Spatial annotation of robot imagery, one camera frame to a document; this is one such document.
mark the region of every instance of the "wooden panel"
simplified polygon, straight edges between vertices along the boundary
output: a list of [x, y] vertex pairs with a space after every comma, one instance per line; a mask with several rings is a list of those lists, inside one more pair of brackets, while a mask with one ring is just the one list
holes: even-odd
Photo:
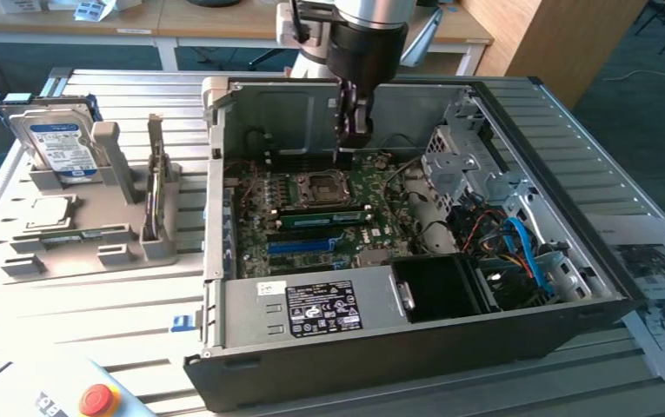
[[504, 76], [541, 0], [461, 0], [461, 4], [494, 37], [476, 74]]
[[505, 75], [541, 77], [564, 105], [572, 107], [644, 3], [645, 0], [544, 1]]
[[429, 52], [417, 67], [400, 66], [397, 74], [429, 74], [437, 76], [453, 76], [458, 72], [461, 54], [444, 52]]
[[7, 15], [0, 9], [0, 31], [93, 35], [118, 34], [117, 29], [142, 29], [155, 32], [163, 2], [165, 0], [145, 0], [145, 3], [133, 9], [114, 11], [98, 23], [75, 21], [71, 10], [14, 13]]
[[[183, 0], [167, 1], [159, 35], [276, 39], [276, 4], [243, 1], [231, 7], [206, 8]], [[492, 39], [490, 32], [464, 8], [445, 9], [436, 43], [484, 43]]]

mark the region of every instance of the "cpu socket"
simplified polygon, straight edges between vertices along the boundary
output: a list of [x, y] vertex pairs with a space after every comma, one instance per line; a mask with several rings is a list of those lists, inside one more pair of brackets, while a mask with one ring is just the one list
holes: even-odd
[[302, 207], [341, 206], [350, 202], [348, 177], [341, 171], [312, 172], [297, 177]]

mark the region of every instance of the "blue pcie slot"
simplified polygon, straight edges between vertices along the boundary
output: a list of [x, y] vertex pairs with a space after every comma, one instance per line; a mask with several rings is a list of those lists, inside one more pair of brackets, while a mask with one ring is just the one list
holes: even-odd
[[269, 255], [296, 254], [301, 252], [333, 252], [340, 237], [296, 242], [269, 242]]

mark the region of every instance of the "blue cable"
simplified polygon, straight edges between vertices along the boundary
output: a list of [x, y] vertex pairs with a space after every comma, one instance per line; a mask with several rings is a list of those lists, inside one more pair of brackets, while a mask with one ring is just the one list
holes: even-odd
[[[530, 236], [528, 235], [526, 227], [524, 226], [522, 222], [516, 218], [516, 217], [509, 217], [505, 220], [505, 229], [510, 229], [510, 224], [518, 231], [520, 235], [520, 242], [522, 243], [522, 250], [526, 255], [526, 263], [528, 267], [530, 268], [530, 271], [533, 272], [533, 276], [537, 279], [537, 284], [538, 287], [541, 287], [549, 294], [554, 293], [554, 289], [549, 285], [544, 271], [541, 270], [541, 267], [538, 267], [537, 260], [533, 257], [533, 250], [530, 248]], [[505, 235], [505, 243], [508, 244], [508, 249], [510, 252], [514, 254], [517, 252], [516, 244], [513, 242], [513, 236]]]

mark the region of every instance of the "table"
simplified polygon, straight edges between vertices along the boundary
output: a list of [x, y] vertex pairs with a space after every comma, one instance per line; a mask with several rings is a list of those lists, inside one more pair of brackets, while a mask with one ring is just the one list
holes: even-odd
[[[137, 134], [134, 126], [145, 124], [154, 111], [163, 112], [170, 120], [165, 123], [166, 150], [189, 174], [182, 178], [179, 223], [186, 231], [178, 236], [183, 252], [178, 264], [202, 256], [199, 211], [206, 201], [210, 151], [199, 92], [201, 81], [210, 75], [77, 70], [63, 80], [65, 94], [98, 94], [103, 117], [122, 125], [121, 145], [129, 162], [143, 162], [147, 154], [147, 136]], [[639, 214], [659, 209], [542, 86], [526, 78], [480, 80], [486, 82], [586, 213]], [[27, 156], [15, 145], [0, 170], [0, 202], [13, 195], [15, 173], [25, 169], [26, 162]], [[623, 192], [611, 195], [609, 189]], [[19, 348], [26, 341], [61, 344], [73, 354], [83, 354], [105, 366], [157, 415], [209, 417], [214, 414], [206, 411], [182, 369], [170, 362], [175, 357], [174, 335], [166, 333], [173, 315], [193, 311], [202, 303], [201, 272], [187, 268], [161, 275], [155, 269], [118, 279], [87, 275], [0, 287], [0, 349]], [[198, 338], [195, 333], [183, 336]], [[665, 414], [665, 382], [651, 375], [641, 349], [619, 325], [578, 335], [537, 361], [257, 407], [230, 415], [289, 411], [294, 415], [341, 417], [653, 416]]]
[[[493, 37], [466, 10], [446, 7], [430, 52], [460, 54], [456, 75], [473, 75]], [[175, 48], [278, 48], [276, 5], [243, 0], [226, 8], [199, 7], [186, 0], [145, 0], [99, 23], [75, 22], [71, 11], [6, 15], [0, 43], [66, 43], [154, 46], [165, 71], [177, 71]]]

